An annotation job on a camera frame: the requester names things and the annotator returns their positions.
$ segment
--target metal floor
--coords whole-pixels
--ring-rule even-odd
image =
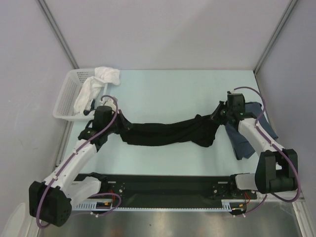
[[[267,202],[246,218],[214,212],[117,211],[72,217],[38,237],[301,237],[292,204]]]

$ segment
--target blue cloth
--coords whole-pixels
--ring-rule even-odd
[[[246,103],[245,106],[246,112],[252,112],[255,116],[258,116],[262,112],[261,105],[258,102]],[[278,138],[264,116],[259,119],[259,122],[273,139]],[[241,160],[242,158],[249,158],[255,153],[255,150],[252,148],[248,140],[238,131],[236,131],[233,126],[227,123],[225,129],[232,143],[235,156],[238,160]]]

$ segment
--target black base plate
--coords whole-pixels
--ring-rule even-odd
[[[257,198],[250,190],[234,189],[230,176],[104,175],[109,182],[107,191],[122,197],[120,207],[221,208],[223,199],[244,200],[245,192],[251,199]],[[79,174],[75,181],[86,176]]]

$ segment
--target red wire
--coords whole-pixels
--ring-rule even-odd
[[[112,189],[109,192],[112,193],[112,194],[114,193]],[[114,195],[112,196],[112,200],[115,201],[115,196]]]
[[[248,202],[246,202],[246,204],[250,203],[250,197],[249,197],[248,193],[245,193],[244,196],[245,196],[245,199],[248,198]]]

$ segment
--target garment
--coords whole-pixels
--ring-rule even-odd
[[[120,84],[118,69],[99,67],[94,69],[94,74],[95,76],[88,77],[84,81],[74,104],[74,114],[88,115],[91,112],[92,102],[105,84]]]
[[[173,124],[134,123],[129,131],[120,133],[124,142],[139,146],[164,146],[177,142],[192,141],[209,147],[215,140],[219,124],[210,115],[196,115],[194,119]]]
[[[258,102],[249,102],[246,103],[245,106],[246,112],[252,112],[255,116],[259,116],[259,114],[262,112],[261,105]],[[259,122],[273,139],[278,138],[264,116],[261,116]],[[255,150],[252,148],[248,140],[238,131],[236,131],[233,126],[227,123],[225,129],[232,143],[235,156],[238,160],[241,160],[243,157],[249,158],[255,153]]]

